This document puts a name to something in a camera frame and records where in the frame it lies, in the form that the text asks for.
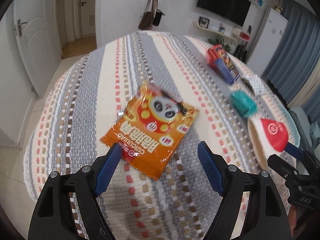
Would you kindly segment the orange panda snack bag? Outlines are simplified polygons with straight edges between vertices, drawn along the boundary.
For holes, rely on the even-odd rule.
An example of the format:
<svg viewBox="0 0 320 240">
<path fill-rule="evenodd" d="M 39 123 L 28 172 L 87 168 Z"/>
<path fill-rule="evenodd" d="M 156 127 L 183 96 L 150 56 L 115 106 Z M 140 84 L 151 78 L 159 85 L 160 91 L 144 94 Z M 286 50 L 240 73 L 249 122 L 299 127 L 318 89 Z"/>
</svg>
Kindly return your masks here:
<svg viewBox="0 0 320 240">
<path fill-rule="evenodd" d="M 160 87 L 143 83 L 100 140 L 107 146 L 118 143 L 125 161 L 158 180 L 199 112 Z"/>
</svg>

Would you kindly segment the teal clay bag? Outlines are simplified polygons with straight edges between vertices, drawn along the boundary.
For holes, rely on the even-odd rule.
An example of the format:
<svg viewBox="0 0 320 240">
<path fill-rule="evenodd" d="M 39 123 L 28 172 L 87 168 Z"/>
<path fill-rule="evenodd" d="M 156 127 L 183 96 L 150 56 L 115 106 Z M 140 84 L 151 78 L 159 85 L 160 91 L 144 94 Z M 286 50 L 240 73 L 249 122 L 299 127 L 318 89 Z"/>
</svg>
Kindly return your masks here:
<svg viewBox="0 0 320 240">
<path fill-rule="evenodd" d="M 233 107 L 243 118 L 249 118 L 258 112 L 257 104 L 242 90 L 232 92 L 230 100 Z"/>
</svg>

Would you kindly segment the white room door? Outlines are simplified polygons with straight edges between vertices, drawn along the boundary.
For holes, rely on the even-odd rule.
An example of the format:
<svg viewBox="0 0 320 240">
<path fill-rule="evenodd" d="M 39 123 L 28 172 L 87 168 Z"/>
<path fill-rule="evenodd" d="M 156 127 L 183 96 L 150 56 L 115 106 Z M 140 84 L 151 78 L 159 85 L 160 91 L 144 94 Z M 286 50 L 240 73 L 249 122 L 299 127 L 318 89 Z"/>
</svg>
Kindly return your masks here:
<svg viewBox="0 0 320 240">
<path fill-rule="evenodd" d="M 14 0 L 16 41 L 28 77 L 39 98 L 61 62 L 55 0 Z"/>
</svg>

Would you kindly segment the light blue laundry basket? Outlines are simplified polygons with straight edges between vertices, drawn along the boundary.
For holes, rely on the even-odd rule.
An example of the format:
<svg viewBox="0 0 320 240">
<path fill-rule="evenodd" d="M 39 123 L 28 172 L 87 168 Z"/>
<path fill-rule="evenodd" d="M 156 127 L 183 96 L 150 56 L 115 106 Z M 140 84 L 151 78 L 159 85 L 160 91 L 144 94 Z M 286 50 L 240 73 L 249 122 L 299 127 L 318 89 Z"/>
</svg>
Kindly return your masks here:
<svg viewBox="0 0 320 240">
<path fill-rule="evenodd" d="M 287 131 L 289 133 L 289 142 L 296 147 L 300 146 L 300 134 L 298 132 L 297 126 L 288 112 L 288 110 L 284 107 L 281 101 L 276 98 L 276 104 L 279 112 L 279 120 L 285 124 L 287 127 Z"/>
</svg>

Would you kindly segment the teal sofa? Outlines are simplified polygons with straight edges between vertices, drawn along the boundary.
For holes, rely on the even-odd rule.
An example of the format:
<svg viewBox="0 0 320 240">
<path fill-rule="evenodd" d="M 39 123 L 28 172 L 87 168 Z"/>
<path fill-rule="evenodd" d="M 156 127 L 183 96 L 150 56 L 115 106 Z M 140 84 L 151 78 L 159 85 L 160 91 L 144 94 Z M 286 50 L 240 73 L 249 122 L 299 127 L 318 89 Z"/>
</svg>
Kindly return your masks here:
<svg viewBox="0 0 320 240">
<path fill-rule="evenodd" d="M 296 106 L 289 111 L 300 135 L 300 148 L 317 155 L 319 153 L 319 125 L 311 122 L 302 107 Z"/>
</svg>

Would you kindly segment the striped woven sofa cover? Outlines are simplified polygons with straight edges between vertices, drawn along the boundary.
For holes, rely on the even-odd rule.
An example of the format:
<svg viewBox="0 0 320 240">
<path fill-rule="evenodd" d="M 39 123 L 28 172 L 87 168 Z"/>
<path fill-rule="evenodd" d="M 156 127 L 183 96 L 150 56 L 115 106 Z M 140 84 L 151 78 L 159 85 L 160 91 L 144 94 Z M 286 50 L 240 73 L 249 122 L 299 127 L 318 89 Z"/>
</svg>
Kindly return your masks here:
<svg viewBox="0 0 320 240">
<path fill-rule="evenodd" d="M 297 129 L 222 48 L 137 31 L 89 53 L 46 99 L 24 156 L 29 239 L 291 239 L 267 165 Z"/>
</svg>

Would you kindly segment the white black-dotted tissue pack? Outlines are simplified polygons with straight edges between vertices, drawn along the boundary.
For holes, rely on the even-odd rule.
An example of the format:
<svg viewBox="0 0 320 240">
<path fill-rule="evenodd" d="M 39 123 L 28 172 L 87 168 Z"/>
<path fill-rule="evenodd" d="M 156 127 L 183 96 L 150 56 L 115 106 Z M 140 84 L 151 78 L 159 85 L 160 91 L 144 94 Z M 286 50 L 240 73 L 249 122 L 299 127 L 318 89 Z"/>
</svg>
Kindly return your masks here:
<svg viewBox="0 0 320 240">
<path fill-rule="evenodd" d="M 262 96 L 266 93 L 265 83 L 258 75 L 245 75 L 241 79 L 255 97 Z"/>
</svg>

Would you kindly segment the blue window curtain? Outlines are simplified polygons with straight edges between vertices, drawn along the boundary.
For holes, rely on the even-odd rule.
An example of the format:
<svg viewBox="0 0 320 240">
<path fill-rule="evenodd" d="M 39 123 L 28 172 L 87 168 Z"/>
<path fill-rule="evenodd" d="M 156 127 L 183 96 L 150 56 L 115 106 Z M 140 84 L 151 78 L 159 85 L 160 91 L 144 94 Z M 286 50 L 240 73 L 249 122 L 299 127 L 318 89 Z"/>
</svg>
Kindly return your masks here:
<svg viewBox="0 0 320 240">
<path fill-rule="evenodd" d="M 286 104 L 294 98 L 319 64 L 319 18 L 294 0 L 280 0 L 288 20 L 281 42 L 263 73 L 274 93 Z"/>
</svg>

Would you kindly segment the black acoustic guitar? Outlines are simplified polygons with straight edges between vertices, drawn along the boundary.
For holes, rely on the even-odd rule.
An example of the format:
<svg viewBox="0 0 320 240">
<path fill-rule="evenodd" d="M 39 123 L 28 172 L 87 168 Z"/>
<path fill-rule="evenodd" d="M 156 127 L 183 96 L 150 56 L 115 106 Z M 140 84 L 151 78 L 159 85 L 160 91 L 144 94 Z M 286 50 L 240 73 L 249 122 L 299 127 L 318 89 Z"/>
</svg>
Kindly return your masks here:
<svg viewBox="0 0 320 240">
<path fill-rule="evenodd" d="M 235 52 L 233 54 L 237 59 L 239 59 L 242 62 L 245 62 L 245 60 L 246 60 L 246 56 L 247 56 L 246 47 L 247 47 L 247 44 L 248 44 L 248 42 L 246 41 L 243 44 L 237 45 L 236 50 L 235 50 Z"/>
</svg>

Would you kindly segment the red cartoon card box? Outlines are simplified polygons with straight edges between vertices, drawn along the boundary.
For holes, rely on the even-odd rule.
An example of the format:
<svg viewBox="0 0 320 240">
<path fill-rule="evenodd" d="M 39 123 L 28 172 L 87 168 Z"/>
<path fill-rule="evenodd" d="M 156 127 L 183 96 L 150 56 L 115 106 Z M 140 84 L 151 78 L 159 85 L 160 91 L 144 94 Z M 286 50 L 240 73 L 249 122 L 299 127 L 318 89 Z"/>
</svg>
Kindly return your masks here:
<svg viewBox="0 0 320 240">
<path fill-rule="evenodd" d="M 227 60 L 231 60 L 227 51 L 225 51 L 225 49 L 221 45 L 214 45 L 214 46 L 211 46 L 209 49 L 207 49 L 206 62 L 208 66 L 213 68 L 213 70 L 215 71 L 216 71 L 216 68 L 214 65 L 214 61 L 219 58 L 222 58 L 225 62 L 227 62 Z"/>
</svg>

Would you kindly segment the white refrigerator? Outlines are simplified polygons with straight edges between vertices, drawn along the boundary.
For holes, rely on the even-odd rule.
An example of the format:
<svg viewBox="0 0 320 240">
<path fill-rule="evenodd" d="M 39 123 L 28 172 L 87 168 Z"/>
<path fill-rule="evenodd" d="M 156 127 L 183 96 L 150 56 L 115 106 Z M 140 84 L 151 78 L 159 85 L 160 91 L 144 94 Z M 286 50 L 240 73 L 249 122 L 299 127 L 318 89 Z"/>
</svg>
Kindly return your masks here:
<svg viewBox="0 0 320 240">
<path fill-rule="evenodd" d="M 287 23 L 287 19 L 274 9 L 266 12 L 246 60 L 246 65 L 255 74 L 262 76 L 281 42 Z"/>
</svg>

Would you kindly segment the potted green plant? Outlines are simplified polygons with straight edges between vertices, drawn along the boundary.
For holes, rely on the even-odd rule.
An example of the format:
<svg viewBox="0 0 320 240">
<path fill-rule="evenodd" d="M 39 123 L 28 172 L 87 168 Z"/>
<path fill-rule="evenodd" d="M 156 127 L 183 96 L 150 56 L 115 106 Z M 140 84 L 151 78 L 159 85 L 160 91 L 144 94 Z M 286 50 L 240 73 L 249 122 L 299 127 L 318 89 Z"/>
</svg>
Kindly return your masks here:
<svg viewBox="0 0 320 240">
<path fill-rule="evenodd" d="M 208 43 L 212 45 L 221 45 L 228 53 L 232 51 L 231 46 L 225 43 L 222 36 L 217 35 L 215 38 L 209 38 Z"/>
</svg>

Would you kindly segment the brown hanging handbag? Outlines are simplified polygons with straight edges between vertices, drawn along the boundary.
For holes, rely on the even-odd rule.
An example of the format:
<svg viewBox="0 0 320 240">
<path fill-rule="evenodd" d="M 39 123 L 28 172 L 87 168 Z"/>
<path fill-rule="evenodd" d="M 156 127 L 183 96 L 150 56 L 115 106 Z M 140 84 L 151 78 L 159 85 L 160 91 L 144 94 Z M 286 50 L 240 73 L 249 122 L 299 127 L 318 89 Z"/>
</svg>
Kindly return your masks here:
<svg viewBox="0 0 320 240">
<path fill-rule="evenodd" d="M 153 0 L 148 0 L 148 2 L 146 4 L 145 10 L 142 14 L 142 18 L 141 18 L 139 26 L 138 26 L 139 30 L 149 30 L 152 25 L 153 13 L 152 13 L 152 11 L 149 10 L 150 4 L 152 1 Z"/>
</svg>

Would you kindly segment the framed butterfly picture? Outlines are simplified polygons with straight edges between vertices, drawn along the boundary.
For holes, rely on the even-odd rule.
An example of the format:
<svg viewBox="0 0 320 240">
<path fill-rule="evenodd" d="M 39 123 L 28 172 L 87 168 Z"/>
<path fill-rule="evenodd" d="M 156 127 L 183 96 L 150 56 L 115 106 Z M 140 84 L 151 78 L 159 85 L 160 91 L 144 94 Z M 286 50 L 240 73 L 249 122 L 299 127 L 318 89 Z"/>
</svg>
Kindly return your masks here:
<svg viewBox="0 0 320 240">
<path fill-rule="evenodd" d="M 198 20 L 198 24 L 201 28 L 208 28 L 210 19 L 200 16 Z"/>
</svg>

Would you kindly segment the black hanging bag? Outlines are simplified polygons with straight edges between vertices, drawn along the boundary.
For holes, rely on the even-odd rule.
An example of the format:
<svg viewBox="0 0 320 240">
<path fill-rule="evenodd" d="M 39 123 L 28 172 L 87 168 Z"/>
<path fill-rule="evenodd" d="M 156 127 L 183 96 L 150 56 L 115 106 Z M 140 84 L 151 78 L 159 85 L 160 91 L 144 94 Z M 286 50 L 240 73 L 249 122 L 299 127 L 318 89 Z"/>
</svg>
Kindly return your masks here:
<svg viewBox="0 0 320 240">
<path fill-rule="evenodd" d="M 163 13 L 162 11 L 158 10 L 155 13 L 154 19 L 153 19 L 153 26 L 159 26 L 160 21 L 162 19 L 162 16 L 165 16 L 165 13 Z"/>
</svg>

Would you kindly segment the red white wall box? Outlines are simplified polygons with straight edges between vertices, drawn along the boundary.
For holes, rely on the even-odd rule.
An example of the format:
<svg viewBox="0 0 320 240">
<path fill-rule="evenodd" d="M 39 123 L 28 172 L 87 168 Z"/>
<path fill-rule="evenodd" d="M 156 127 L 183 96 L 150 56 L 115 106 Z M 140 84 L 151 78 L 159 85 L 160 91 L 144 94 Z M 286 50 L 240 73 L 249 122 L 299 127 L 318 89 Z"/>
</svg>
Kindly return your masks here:
<svg viewBox="0 0 320 240">
<path fill-rule="evenodd" d="M 248 33 L 242 31 L 239 28 L 233 28 L 232 34 L 237 40 L 243 40 L 245 42 L 248 42 L 251 39 L 251 36 Z"/>
</svg>

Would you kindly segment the white curved wall shelf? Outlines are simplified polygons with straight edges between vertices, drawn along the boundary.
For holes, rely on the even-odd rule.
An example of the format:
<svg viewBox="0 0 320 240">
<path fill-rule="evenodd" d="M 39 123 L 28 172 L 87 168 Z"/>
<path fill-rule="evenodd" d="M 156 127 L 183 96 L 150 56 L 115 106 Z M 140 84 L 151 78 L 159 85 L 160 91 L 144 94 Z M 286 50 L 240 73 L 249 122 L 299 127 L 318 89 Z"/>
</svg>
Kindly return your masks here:
<svg viewBox="0 0 320 240">
<path fill-rule="evenodd" d="M 206 32 L 209 32 L 209 33 L 213 33 L 213 34 L 215 34 L 215 35 L 220 35 L 220 36 L 223 37 L 224 39 L 227 39 L 227 40 L 230 40 L 231 42 L 237 43 L 237 40 L 236 40 L 234 37 L 232 37 L 232 36 L 230 36 L 230 35 L 227 35 L 227 34 L 225 34 L 225 33 L 221 33 L 221 32 L 218 32 L 218 31 L 209 29 L 209 28 L 201 27 L 197 21 L 193 21 L 193 25 L 194 25 L 197 29 L 200 29 L 200 30 L 202 30 L 202 31 L 206 31 Z"/>
</svg>

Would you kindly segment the black wall television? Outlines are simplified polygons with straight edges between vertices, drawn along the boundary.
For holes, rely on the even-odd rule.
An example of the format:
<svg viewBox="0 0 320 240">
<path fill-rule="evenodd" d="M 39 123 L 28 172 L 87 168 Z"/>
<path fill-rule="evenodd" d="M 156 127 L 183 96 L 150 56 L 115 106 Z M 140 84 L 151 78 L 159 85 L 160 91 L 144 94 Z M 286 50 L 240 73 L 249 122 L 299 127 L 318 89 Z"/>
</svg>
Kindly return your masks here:
<svg viewBox="0 0 320 240">
<path fill-rule="evenodd" d="M 249 0 L 198 0 L 197 7 L 218 14 L 243 26 L 250 9 Z"/>
</svg>

